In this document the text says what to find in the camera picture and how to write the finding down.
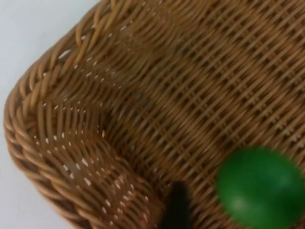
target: lime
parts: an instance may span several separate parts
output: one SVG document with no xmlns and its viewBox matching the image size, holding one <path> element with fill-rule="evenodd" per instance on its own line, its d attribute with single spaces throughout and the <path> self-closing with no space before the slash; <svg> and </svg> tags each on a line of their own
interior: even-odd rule
<svg viewBox="0 0 305 229">
<path fill-rule="evenodd" d="M 251 147 L 231 154 L 216 183 L 225 211 L 249 228 L 285 229 L 305 210 L 301 171 L 277 150 Z"/>
</svg>

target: tan wicker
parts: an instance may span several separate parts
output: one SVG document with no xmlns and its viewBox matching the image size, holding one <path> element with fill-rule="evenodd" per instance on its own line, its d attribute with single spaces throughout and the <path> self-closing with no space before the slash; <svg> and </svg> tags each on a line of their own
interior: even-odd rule
<svg viewBox="0 0 305 229">
<path fill-rule="evenodd" d="M 226 155 L 270 146 L 305 169 L 304 28 L 303 0 L 103 0 L 9 95 L 11 157 L 78 229 L 153 228 L 174 180 L 194 228 L 236 228 Z"/>
</svg>

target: basket rim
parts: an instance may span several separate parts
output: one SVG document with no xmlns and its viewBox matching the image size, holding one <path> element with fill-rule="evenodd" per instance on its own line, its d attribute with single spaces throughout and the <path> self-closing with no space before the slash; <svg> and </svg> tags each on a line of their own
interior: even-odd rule
<svg viewBox="0 0 305 229">
<path fill-rule="evenodd" d="M 4 133 L 9 154 L 54 210 L 74 228 L 87 221 L 105 227 L 94 210 L 81 198 L 72 203 L 61 192 L 69 191 L 62 177 L 39 158 L 38 150 L 26 132 L 24 120 L 47 95 L 48 87 L 76 66 L 117 20 L 134 4 L 134 0 L 101 0 L 81 20 L 30 66 L 10 92 L 4 107 Z"/>
</svg>

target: white surface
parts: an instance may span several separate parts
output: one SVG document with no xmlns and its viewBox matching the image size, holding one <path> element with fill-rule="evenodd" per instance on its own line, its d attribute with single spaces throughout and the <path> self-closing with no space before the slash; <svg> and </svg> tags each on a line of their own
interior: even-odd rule
<svg viewBox="0 0 305 229">
<path fill-rule="evenodd" d="M 16 81 L 97 0 L 0 0 L 0 107 Z M 0 128 L 0 228 L 69 229 L 14 166 Z"/>
</svg>

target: wicker basket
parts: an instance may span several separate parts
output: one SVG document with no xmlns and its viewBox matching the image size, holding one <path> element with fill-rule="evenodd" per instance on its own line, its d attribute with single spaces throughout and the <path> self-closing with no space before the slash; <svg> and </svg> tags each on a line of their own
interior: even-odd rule
<svg viewBox="0 0 305 229">
<path fill-rule="evenodd" d="M 78 229 L 153 228 L 173 180 L 195 229 L 236 228 L 226 155 L 276 147 L 304 171 L 304 26 L 303 0 L 103 0 L 9 95 L 11 157 Z"/>
</svg>

